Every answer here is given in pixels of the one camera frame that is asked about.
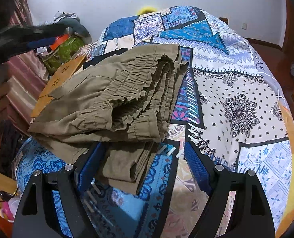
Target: blue patterned duvet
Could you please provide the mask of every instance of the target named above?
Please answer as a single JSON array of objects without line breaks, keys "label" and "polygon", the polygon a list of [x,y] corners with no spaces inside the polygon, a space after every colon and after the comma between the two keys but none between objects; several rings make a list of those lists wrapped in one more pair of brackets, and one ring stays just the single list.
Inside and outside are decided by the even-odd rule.
[{"label": "blue patterned duvet", "polygon": [[[95,197],[100,208],[85,194],[82,199],[89,203],[85,208],[94,227],[104,238],[152,237],[155,233],[187,237],[207,201],[183,156],[184,142],[192,140],[203,154],[230,171],[253,169],[257,173],[277,229],[291,179],[290,144],[278,102],[286,107],[287,103],[278,82],[246,39],[214,16],[189,6],[115,21],[90,48],[88,60],[123,47],[154,43],[180,44],[183,59],[189,61],[167,134],[168,140],[179,144],[177,155],[163,153],[155,159],[151,179],[145,181],[150,188],[144,186],[139,196],[100,184],[104,195]],[[22,151],[16,170],[21,190],[34,170],[57,171],[65,164],[33,139]],[[170,173],[175,174],[172,187],[167,186]],[[166,204],[162,195],[166,189],[171,196],[162,223],[159,215]],[[62,230],[71,236],[59,196],[54,195]],[[225,233],[234,196],[231,192],[217,235]],[[119,212],[125,213],[132,230],[117,217]]]}]

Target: green bag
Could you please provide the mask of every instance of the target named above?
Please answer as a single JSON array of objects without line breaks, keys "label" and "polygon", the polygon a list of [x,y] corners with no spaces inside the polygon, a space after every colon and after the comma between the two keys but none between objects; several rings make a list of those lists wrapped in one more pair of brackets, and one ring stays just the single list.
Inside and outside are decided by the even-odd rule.
[{"label": "green bag", "polygon": [[72,56],[84,45],[82,39],[75,35],[60,44],[52,54],[42,60],[49,74],[53,75],[63,63],[72,60]]}]

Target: mandala pattern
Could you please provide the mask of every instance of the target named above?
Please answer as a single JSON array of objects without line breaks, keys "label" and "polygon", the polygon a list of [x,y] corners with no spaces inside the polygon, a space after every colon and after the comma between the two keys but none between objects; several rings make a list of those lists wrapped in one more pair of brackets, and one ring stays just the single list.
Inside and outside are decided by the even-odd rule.
[{"label": "mandala pattern", "polygon": [[253,126],[259,124],[255,112],[257,103],[249,101],[244,94],[241,94],[234,98],[226,98],[222,105],[225,110],[224,115],[231,125],[232,137],[244,133],[249,138]]},{"label": "mandala pattern", "polygon": [[278,120],[283,121],[283,115],[282,115],[282,112],[280,111],[280,107],[277,102],[274,103],[274,106],[272,107],[270,113],[276,116]]}]

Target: black fabric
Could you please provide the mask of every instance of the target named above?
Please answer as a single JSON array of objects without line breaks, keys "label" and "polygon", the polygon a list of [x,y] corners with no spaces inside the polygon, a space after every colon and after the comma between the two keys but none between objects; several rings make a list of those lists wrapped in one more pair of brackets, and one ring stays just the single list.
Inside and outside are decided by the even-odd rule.
[{"label": "black fabric", "polygon": [[127,48],[121,48],[119,50],[111,51],[109,53],[103,55],[96,55],[91,61],[83,63],[83,69],[85,70],[87,67],[91,65],[97,65],[100,61],[103,61],[105,58],[108,58],[113,55],[121,55],[122,53],[128,51]]},{"label": "black fabric", "polygon": [[0,144],[0,173],[12,178],[11,163],[27,138],[16,130],[10,120],[4,122]]}]

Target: blue gripper pad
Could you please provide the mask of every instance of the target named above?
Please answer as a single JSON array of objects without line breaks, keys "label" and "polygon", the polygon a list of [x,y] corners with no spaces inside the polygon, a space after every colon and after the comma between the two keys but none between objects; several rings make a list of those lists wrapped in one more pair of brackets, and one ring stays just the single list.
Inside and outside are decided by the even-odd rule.
[{"label": "blue gripper pad", "polygon": [[210,176],[189,142],[185,143],[185,158],[200,190],[210,196],[212,193]]},{"label": "blue gripper pad", "polygon": [[83,193],[88,190],[94,178],[94,175],[100,166],[100,162],[105,155],[105,150],[106,147],[103,142],[98,143],[95,147],[94,152],[92,153],[80,173],[79,185],[77,187],[79,192]]}]

